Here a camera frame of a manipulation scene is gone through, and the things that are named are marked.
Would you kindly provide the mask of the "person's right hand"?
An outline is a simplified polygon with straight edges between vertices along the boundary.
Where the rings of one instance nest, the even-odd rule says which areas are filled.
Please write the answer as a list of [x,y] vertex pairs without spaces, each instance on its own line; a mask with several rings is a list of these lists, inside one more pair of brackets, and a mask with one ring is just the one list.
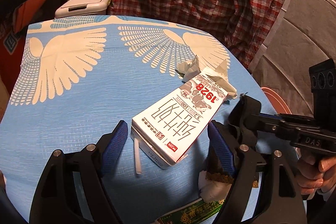
[[335,156],[326,157],[318,164],[315,162],[311,152],[301,150],[295,178],[302,195],[310,195],[316,190],[325,194],[335,189]]

